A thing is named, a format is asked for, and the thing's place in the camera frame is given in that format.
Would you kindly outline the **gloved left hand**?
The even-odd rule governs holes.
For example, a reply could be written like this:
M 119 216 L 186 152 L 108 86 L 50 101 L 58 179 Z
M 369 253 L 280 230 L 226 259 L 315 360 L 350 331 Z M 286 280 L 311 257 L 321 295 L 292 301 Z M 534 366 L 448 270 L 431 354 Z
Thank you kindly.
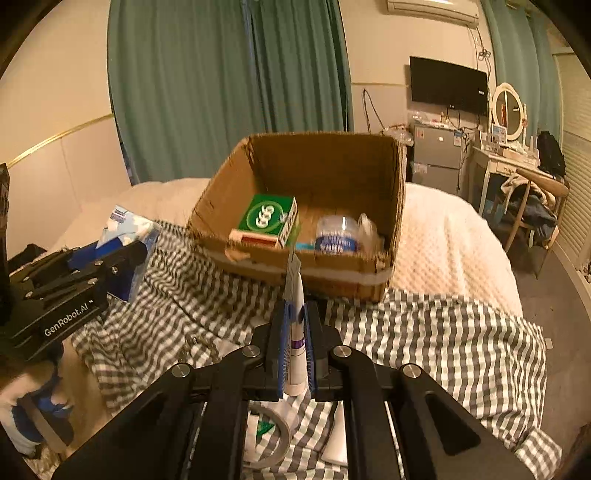
M 29 413 L 34 406 L 69 446 L 74 439 L 70 422 L 73 404 L 64 388 L 58 364 L 45 360 L 1 378 L 1 424 L 16 450 L 34 458 L 45 440 Z

